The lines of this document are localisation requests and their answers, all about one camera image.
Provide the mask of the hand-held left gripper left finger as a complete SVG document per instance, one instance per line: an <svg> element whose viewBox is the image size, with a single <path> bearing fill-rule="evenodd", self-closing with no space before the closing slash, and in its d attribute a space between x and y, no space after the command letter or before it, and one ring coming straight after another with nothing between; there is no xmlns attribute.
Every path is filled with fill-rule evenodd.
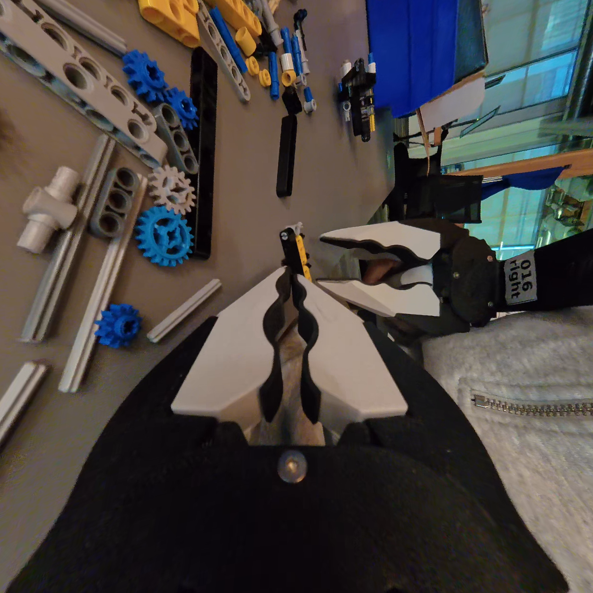
<svg viewBox="0 0 593 593"><path fill-rule="evenodd" d="M172 404L181 416L236 423L247 440L282 401L279 342L291 321L282 266L219 313Z"/></svg>

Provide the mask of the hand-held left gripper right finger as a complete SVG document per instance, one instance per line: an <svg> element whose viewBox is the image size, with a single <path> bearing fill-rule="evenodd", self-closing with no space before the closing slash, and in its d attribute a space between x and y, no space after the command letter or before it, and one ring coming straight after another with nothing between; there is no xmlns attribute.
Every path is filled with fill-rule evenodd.
<svg viewBox="0 0 593 593"><path fill-rule="evenodd" d="M311 423L341 436L352 423L404 416L407 402L362 319L301 275L292 277L292 298L305 343L301 403Z"/></svg>

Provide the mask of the yellow and black lego assembly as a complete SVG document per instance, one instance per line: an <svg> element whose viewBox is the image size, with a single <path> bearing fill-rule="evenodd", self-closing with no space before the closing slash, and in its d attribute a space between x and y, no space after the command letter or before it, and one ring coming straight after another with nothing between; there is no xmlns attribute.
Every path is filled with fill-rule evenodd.
<svg viewBox="0 0 593 593"><path fill-rule="evenodd" d="M293 274L302 275L312 282L309 254L305 249L302 229L302 222L297 222L296 224L285 227L279 233L280 243L284 252L282 265L290 268Z"/></svg>

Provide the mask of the short grey lego axle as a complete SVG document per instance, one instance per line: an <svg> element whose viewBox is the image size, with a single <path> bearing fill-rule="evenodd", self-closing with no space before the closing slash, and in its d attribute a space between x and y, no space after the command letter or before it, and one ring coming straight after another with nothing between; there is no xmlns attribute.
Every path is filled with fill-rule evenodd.
<svg viewBox="0 0 593 593"><path fill-rule="evenodd" d="M159 343L164 337L170 334L181 322L183 322L192 312L200 307L204 301L208 300L222 287L219 279L213 279L204 287L199 289L189 299L184 301L179 307L174 309L163 321L152 328L147 339L152 343Z"/></svg>

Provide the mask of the short black lego beam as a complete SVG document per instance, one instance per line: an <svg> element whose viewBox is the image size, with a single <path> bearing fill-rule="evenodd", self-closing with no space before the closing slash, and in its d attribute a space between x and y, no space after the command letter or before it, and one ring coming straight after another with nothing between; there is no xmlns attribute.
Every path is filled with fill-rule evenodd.
<svg viewBox="0 0 593 593"><path fill-rule="evenodd" d="M286 115L282 118L276 180L278 198L292 195L297 129L297 115Z"/></svg>

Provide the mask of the black lego assembly blue pins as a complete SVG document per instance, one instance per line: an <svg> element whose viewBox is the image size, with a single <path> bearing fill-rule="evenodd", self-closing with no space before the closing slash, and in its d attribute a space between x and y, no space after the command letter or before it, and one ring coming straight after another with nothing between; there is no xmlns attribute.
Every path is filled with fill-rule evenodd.
<svg viewBox="0 0 593 593"><path fill-rule="evenodd" d="M337 101L342 108L346 123L351 123L354 137L369 142L375 132L376 62L374 54L357 59L354 63L344 61L340 67L337 84Z"/></svg>

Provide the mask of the light grey lego gear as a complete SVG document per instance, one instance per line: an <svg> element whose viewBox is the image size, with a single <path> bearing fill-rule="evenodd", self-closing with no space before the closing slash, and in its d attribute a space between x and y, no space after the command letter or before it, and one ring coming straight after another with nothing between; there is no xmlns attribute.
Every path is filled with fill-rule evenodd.
<svg viewBox="0 0 593 593"><path fill-rule="evenodd" d="M148 176L148 190L154 206L163 206L175 214L186 215L196 205L189 179L174 166L154 169Z"/></svg>

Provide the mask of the dark grey short lego beam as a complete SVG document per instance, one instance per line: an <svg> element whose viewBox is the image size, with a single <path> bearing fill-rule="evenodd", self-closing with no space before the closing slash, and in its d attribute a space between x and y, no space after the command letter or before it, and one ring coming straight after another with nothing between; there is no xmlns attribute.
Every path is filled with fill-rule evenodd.
<svg viewBox="0 0 593 593"><path fill-rule="evenodd" d="M122 235L139 187L138 175L127 167L112 168L106 175L88 222L90 233L114 239Z"/></svg>
<svg viewBox="0 0 593 593"><path fill-rule="evenodd" d="M189 139L177 115L168 103L152 108L157 123L157 135L167 146L167 164L187 175L196 175L199 166Z"/></svg>

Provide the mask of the pile of small lego pins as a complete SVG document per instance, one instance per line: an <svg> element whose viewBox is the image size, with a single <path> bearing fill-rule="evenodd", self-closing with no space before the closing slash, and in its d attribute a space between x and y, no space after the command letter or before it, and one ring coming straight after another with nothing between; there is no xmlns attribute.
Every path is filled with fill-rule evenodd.
<svg viewBox="0 0 593 593"><path fill-rule="evenodd" d="M293 26L281 27L276 13L280 1L243 1L255 13L262 25L262 34L254 38L246 27L234 30L227 24L218 8L206 4L211 18L224 39L244 79L246 75L256 78L263 88L269 90L272 100L280 98L284 88L284 100L294 93L301 93L295 100L294 110L302 109L308 115L317 110L317 102L308 85L307 49L302 23L307 10L300 8L293 15Z"/></svg>

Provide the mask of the long black lego beam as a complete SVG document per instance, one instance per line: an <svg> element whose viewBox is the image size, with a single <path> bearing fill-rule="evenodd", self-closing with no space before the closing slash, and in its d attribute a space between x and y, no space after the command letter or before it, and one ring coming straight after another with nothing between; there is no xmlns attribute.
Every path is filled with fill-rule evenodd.
<svg viewBox="0 0 593 593"><path fill-rule="evenodd" d="M194 235L191 256L208 260L212 247L218 66L204 48L194 49L191 56L190 98L197 109L198 121L188 138L198 172L190 176L196 204L186 220Z"/></svg>

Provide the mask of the light grey lego cross connector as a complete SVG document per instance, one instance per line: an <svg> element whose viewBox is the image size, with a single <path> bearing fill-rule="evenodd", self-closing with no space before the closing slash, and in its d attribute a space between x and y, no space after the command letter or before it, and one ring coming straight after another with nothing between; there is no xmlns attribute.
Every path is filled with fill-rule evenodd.
<svg viewBox="0 0 593 593"><path fill-rule="evenodd" d="M59 167L45 187L35 187L23 204L26 227L17 246L29 253L41 254L53 235L68 229L78 214L73 199L80 175L70 167Z"/></svg>

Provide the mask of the thin grey lego beam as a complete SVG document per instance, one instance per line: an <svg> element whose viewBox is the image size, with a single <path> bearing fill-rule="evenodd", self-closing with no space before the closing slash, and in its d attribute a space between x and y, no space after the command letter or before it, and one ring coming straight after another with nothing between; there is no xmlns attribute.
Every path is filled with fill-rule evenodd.
<svg viewBox="0 0 593 593"><path fill-rule="evenodd" d="M251 98L250 89L238 65L235 63L229 48L211 18L210 12L203 1L197 1L196 20L201 45L215 60L219 70L227 78L233 92L242 103L248 103Z"/></svg>

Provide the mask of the yellow lego beam assembly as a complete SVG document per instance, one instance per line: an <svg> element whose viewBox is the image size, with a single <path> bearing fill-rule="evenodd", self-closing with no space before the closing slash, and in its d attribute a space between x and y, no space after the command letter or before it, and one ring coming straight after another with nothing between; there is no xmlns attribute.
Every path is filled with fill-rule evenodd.
<svg viewBox="0 0 593 593"><path fill-rule="evenodd" d="M167 33L184 46L200 46L197 25L197 1L138 1L141 16ZM211 8L218 8L224 21L234 30L246 27L252 37L262 34L262 25L253 11L243 1L205 1Z"/></svg>

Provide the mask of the black office chair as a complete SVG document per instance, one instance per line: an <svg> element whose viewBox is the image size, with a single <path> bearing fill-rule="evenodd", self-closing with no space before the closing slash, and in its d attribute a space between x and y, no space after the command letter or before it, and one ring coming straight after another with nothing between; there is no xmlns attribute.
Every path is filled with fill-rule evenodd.
<svg viewBox="0 0 593 593"><path fill-rule="evenodd" d="M394 188L384 200L390 221L430 218L454 224L480 224L481 175L441 173L439 147L429 158L411 158L399 142L393 149Z"/></svg>

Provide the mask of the cardboard sheet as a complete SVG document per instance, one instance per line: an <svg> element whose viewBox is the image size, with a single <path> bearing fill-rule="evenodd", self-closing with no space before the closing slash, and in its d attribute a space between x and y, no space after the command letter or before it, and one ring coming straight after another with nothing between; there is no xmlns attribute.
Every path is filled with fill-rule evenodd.
<svg viewBox="0 0 593 593"><path fill-rule="evenodd" d="M428 133L478 109L485 98L485 74L479 70L416 110L422 142L428 154Z"/></svg>

